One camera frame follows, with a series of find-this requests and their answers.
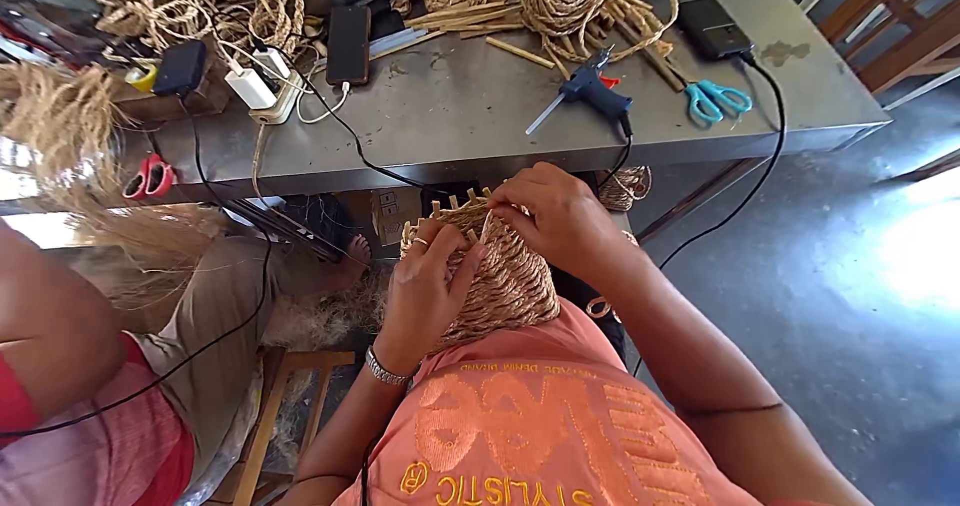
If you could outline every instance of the hand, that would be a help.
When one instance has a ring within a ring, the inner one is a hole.
[[[428,218],[420,222],[418,238],[390,278],[383,328],[373,344],[381,365],[393,374],[408,375],[460,313],[480,261],[487,254],[470,244],[455,227]],[[467,251],[450,278],[447,260],[455,250]]]
[[[594,287],[607,266],[637,252],[590,187],[554,165],[536,163],[496,189],[486,206],[547,262]]]

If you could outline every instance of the cardboard box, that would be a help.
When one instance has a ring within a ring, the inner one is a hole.
[[[372,191],[370,209],[373,214],[373,229],[382,245],[393,245],[403,236],[403,224],[417,224],[421,217],[420,190],[416,187],[395,187]]]

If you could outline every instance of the blue glue gun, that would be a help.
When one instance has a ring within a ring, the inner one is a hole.
[[[625,130],[629,128],[629,123],[625,122],[630,112],[630,106],[634,103],[633,99],[611,91],[613,86],[620,83],[619,78],[606,78],[601,74],[610,60],[611,50],[613,50],[612,46],[600,50],[593,57],[583,62],[583,65],[570,75],[570,80],[559,87],[557,98],[553,99],[550,106],[546,107],[539,118],[527,128],[528,135],[540,126],[561,101],[586,101],[606,119],[619,121],[621,125],[627,125],[624,127]]]

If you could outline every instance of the seagrass basket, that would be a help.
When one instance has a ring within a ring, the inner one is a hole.
[[[481,339],[494,330],[540,324],[560,313],[546,260],[527,247],[509,224],[490,215],[486,207],[489,192],[484,189],[484,196],[477,196],[469,190],[470,202],[462,206],[456,196],[450,196],[449,210],[433,202],[430,218],[452,224],[471,242],[484,243],[489,253],[477,269],[460,314],[431,353]],[[406,256],[416,236],[417,227],[407,222],[400,239],[401,257]],[[463,257],[461,251],[455,251],[448,262],[450,269],[456,269]]]
[[[610,172],[597,172],[597,178],[602,181]],[[599,190],[597,195],[605,208],[614,212],[629,211],[637,200],[642,200],[650,193],[653,182],[650,167],[620,168],[616,175],[610,178]]]

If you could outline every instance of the wristwatch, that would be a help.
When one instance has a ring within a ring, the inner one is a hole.
[[[367,349],[366,350],[367,352],[366,366],[369,367],[370,372],[373,373],[373,376],[377,377],[378,380],[382,382],[386,382],[387,384],[390,384],[392,386],[405,385],[407,382],[410,382],[410,380],[413,379],[414,375],[416,375],[417,371],[420,370],[419,368],[420,365],[417,364],[416,365],[417,368],[414,369],[414,372],[410,373],[410,376],[400,376],[398,374],[393,374],[389,370],[383,368],[383,365],[380,365],[380,362],[378,362],[378,360],[376,359],[377,358],[376,354],[373,353],[374,348],[372,346],[368,346],[366,349]]]

